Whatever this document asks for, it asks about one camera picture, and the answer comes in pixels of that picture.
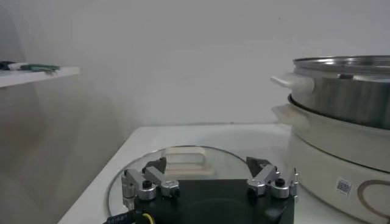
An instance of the white shelf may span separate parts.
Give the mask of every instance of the white shelf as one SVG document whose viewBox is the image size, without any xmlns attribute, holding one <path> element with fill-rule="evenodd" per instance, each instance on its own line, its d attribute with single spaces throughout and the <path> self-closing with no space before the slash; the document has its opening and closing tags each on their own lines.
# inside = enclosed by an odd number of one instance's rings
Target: white shelf
<svg viewBox="0 0 390 224">
<path fill-rule="evenodd" d="M 77 67 L 61 67 L 58 71 L 51 74 L 29 71 L 0 71 L 0 87 L 56 79 L 77 74 L 80 74 L 80 68 Z"/>
</svg>

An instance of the green object on shelf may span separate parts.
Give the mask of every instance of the green object on shelf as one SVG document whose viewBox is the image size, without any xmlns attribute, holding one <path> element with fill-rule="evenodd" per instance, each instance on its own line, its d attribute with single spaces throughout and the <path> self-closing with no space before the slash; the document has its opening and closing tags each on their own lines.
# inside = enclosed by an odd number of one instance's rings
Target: green object on shelf
<svg viewBox="0 0 390 224">
<path fill-rule="evenodd" d="M 59 70 L 60 67 L 56 65 L 42 65 L 42 64 L 28 64 L 20 66 L 20 70 L 32 72 L 47 72 L 52 73 Z"/>
</svg>

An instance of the white base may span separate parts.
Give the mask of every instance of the white base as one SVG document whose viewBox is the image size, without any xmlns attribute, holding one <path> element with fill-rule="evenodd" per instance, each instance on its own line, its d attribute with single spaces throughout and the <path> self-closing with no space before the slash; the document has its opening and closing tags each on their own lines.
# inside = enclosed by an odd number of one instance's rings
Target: white base
<svg viewBox="0 0 390 224">
<path fill-rule="evenodd" d="M 289 158 L 291 165 L 299 171 L 302 185 L 319 198 L 369 223 L 388 223 L 388 219 L 363 206 L 358 198 L 358 188 L 369 180 L 382 180 L 390 184 L 390 174 L 331 156 L 294 134 L 291 134 L 289 141 Z M 345 187 L 343 191 L 337 188 L 338 184 Z M 390 216 L 390 186 L 371 185 L 363 196 L 377 211 Z"/>
<path fill-rule="evenodd" d="M 292 104 L 272 110 L 311 145 L 345 160 L 390 172 L 390 130 L 331 119 Z"/>
</svg>

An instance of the stainless steel pot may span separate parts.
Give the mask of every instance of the stainless steel pot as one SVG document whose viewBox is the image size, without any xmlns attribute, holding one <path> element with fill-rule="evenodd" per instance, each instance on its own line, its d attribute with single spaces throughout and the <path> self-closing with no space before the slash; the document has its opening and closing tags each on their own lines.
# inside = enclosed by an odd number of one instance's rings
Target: stainless steel pot
<svg viewBox="0 0 390 224">
<path fill-rule="evenodd" d="M 293 73 L 272 77 L 294 104 L 355 124 L 390 130 L 390 55 L 300 58 Z"/>
</svg>

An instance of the qr code sticker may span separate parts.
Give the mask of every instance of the qr code sticker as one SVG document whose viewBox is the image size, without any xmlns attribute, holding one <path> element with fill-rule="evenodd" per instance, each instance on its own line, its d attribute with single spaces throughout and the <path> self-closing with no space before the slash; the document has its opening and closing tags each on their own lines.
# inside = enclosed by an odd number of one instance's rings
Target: qr code sticker
<svg viewBox="0 0 390 224">
<path fill-rule="evenodd" d="M 337 181 L 336 190 L 343 196 L 348 196 L 352 188 L 352 184 L 344 179 Z"/>
</svg>

